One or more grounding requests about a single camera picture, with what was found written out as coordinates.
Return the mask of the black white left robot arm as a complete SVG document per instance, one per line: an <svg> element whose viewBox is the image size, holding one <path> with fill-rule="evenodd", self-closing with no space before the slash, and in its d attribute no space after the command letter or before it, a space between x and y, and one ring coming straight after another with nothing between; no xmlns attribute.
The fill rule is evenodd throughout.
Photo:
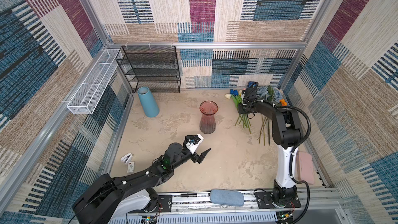
<svg viewBox="0 0 398 224"><path fill-rule="evenodd" d="M77 219L80 224L106 224L127 197L167 182L174 170L189 160L202 163L210 151L209 148L198 155L179 143L173 143L145 170L121 177L101 175L73 204L72 219Z"/></svg>

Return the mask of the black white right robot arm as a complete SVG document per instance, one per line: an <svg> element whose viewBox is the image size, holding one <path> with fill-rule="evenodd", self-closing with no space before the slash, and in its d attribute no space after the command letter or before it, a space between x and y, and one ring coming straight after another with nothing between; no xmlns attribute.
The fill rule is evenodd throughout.
<svg viewBox="0 0 398 224"><path fill-rule="evenodd" d="M278 171L271 199L275 207L285 207L297 198L297 184L304 183L294 177L295 157L298 147L309 137L311 121L297 107L258 98L255 87L243 90L241 98L240 114L261 114L272 121L272 139L278 145Z"/></svg>

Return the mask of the red ribbed glass vase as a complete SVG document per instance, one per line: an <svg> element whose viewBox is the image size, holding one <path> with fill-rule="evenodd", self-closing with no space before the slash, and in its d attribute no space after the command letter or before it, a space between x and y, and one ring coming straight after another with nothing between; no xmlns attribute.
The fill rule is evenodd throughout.
<svg viewBox="0 0 398 224"><path fill-rule="evenodd" d="M200 121L200 130L204 134L212 134L216 129L215 114L218 111L218 105L213 101L204 101L200 104L202 118Z"/></svg>

